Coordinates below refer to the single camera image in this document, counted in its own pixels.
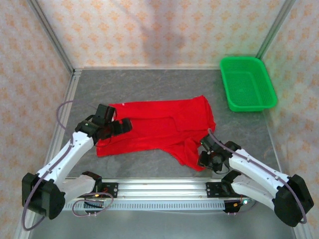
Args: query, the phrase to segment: gray work surface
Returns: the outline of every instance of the gray work surface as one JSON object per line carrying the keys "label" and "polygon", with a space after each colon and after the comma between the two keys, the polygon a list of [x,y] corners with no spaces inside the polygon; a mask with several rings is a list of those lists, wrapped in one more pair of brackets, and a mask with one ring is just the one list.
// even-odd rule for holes
{"label": "gray work surface", "polygon": [[294,239],[292,228],[262,204],[236,216],[204,212],[107,211],[96,218],[62,212],[31,239]]}
{"label": "gray work surface", "polygon": [[[263,113],[230,111],[218,70],[83,70],[74,100],[97,107],[100,103],[181,100],[201,95],[208,99],[212,108],[215,135],[219,140],[237,143],[258,160],[278,170]],[[73,104],[67,127],[73,131],[77,123],[94,113],[92,107]],[[222,177],[212,175],[210,170],[197,172],[181,166],[161,150],[97,157],[96,149],[92,148],[68,176],[78,177],[87,170],[103,178]]]}

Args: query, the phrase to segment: red cloth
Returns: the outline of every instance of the red cloth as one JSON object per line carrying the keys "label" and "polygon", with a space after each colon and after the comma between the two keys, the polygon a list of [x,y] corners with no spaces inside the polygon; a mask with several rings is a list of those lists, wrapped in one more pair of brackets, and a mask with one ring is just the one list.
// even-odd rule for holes
{"label": "red cloth", "polygon": [[100,140],[97,156],[161,149],[181,165],[197,171],[200,140],[210,127],[215,130],[213,114],[204,96],[178,101],[130,102],[112,104],[116,119],[129,118],[133,129],[111,140]]}

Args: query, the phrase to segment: wall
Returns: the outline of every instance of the wall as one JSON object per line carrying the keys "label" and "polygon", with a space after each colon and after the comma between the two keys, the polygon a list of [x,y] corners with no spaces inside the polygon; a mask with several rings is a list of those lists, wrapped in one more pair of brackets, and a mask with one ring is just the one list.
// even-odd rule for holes
{"label": "wall", "polygon": [[0,1],[0,238],[13,238],[21,180],[44,163],[70,79],[26,0]]}
{"label": "wall", "polygon": [[75,68],[212,68],[256,55],[284,0],[39,0]]}
{"label": "wall", "polygon": [[319,2],[297,1],[270,46],[265,64],[278,105],[270,129],[285,172],[302,176],[315,202],[309,212],[319,234]]}

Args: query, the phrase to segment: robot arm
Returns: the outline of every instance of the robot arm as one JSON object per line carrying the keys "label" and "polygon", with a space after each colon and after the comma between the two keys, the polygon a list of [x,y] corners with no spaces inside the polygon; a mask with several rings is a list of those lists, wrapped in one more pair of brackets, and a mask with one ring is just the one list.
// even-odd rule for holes
{"label": "robot arm", "polygon": [[314,206],[306,183],[299,175],[290,177],[278,172],[231,141],[223,146],[207,135],[201,144],[207,151],[201,153],[198,165],[215,172],[221,171],[223,164],[236,170],[221,180],[226,193],[245,195],[263,203],[291,227],[295,227],[303,218],[300,206],[305,214]]}
{"label": "robot arm", "polygon": [[42,177],[44,178],[32,195],[27,208],[50,219],[56,218],[68,201],[94,190],[96,192],[100,190],[102,178],[91,172],[84,172],[71,182],[64,181],[75,164],[98,140],[126,133],[132,129],[129,119],[114,121],[114,113],[115,108],[100,104],[95,115],[89,116],[77,125],[73,133],[72,145],[70,145],[71,141],[68,141],[61,151],[36,174],[27,173],[24,176],[23,206]]}

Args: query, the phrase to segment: green plastic basket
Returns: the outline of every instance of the green plastic basket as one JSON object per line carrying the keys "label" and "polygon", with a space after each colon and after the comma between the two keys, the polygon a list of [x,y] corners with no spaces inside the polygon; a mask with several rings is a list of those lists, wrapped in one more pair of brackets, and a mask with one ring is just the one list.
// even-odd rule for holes
{"label": "green plastic basket", "polygon": [[277,96],[264,63],[255,57],[234,56],[220,62],[229,108],[258,112],[277,104]]}

